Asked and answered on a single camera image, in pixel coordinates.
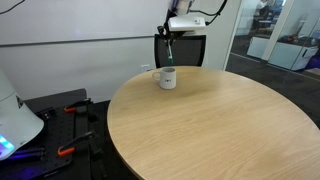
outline white robot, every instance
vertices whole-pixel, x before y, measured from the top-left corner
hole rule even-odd
[[[163,36],[168,49],[185,32],[203,29],[220,15],[227,0],[224,0],[219,11],[208,14],[199,10],[190,10],[195,0],[171,0],[166,21],[158,31]],[[200,12],[214,16],[211,22],[203,17],[185,16],[189,12]],[[8,158],[21,146],[35,138],[44,126],[44,122],[35,116],[19,98],[11,83],[0,69],[0,161]]]

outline blue light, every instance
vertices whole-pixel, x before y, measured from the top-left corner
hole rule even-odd
[[[3,136],[0,135],[0,144],[7,149],[14,149],[14,145],[7,141]]]

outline white mug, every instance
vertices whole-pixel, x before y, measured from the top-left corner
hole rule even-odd
[[[163,89],[173,89],[176,87],[176,70],[172,67],[163,67],[161,71],[154,72],[152,78],[159,81],[160,87]]]

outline mug handle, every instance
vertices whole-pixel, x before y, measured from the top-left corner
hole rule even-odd
[[[153,79],[153,80],[156,80],[156,81],[160,81],[160,78],[157,78],[157,77],[155,76],[156,74],[161,75],[160,72],[154,72],[154,73],[152,74],[152,79]]]

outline chair backrest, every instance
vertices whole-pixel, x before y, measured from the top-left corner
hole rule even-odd
[[[206,35],[182,36],[171,46],[174,66],[201,66],[205,53]],[[154,36],[156,67],[169,65],[167,47],[159,34]]]

